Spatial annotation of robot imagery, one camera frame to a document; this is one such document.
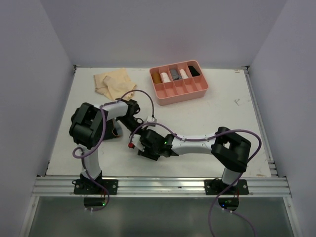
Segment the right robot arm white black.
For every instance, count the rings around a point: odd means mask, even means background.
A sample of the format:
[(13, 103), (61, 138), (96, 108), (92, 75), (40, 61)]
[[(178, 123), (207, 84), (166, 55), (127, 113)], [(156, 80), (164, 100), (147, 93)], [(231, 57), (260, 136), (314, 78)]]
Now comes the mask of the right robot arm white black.
[(133, 135), (130, 147), (137, 147), (138, 155), (158, 160), (159, 157), (185, 154), (213, 155), (224, 165), (220, 188), (231, 194), (237, 189), (237, 177), (246, 171), (251, 142), (226, 127), (203, 136), (167, 134), (161, 136), (151, 129)]

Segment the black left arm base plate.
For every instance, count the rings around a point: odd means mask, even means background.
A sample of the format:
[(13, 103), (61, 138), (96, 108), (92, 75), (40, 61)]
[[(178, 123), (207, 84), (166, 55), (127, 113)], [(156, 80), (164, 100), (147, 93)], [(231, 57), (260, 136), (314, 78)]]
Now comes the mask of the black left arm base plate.
[(101, 195), (109, 194), (116, 195), (119, 181), (117, 179), (103, 179), (98, 177), (95, 182), (84, 176), (73, 180), (75, 195)]

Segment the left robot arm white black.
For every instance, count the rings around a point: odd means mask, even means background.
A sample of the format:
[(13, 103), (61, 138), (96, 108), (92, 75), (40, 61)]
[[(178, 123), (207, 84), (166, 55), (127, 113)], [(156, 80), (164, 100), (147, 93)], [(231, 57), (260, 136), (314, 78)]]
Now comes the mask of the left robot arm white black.
[(134, 131), (141, 123), (134, 117), (140, 112), (135, 100), (118, 99), (99, 107), (84, 102), (71, 117), (69, 134), (78, 145), (72, 152), (82, 163), (80, 177), (87, 179), (85, 188), (92, 194), (102, 190), (99, 179), (102, 170), (99, 165), (98, 147), (104, 140), (114, 137), (114, 120), (119, 120), (128, 130)]

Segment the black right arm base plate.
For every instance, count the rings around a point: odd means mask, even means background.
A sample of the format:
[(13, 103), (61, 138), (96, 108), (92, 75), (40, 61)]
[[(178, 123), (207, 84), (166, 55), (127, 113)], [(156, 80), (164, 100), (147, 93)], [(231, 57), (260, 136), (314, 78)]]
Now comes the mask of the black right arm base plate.
[[(228, 185), (224, 184), (220, 179), (206, 179), (204, 180), (204, 189), (206, 195), (218, 195)], [(238, 180), (237, 184), (230, 187), (224, 192), (224, 195), (248, 195), (248, 184), (244, 179)]]

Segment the black underwear orange trim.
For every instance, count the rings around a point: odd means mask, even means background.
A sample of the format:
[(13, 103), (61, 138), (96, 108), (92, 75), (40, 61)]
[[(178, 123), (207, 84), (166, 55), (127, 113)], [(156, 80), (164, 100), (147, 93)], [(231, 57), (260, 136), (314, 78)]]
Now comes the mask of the black underwear orange trim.
[(115, 119), (111, 119), (106, 122), (106, 131), (103, 138), (104, 141), (119, 138), (122, 135), (122, 127)]

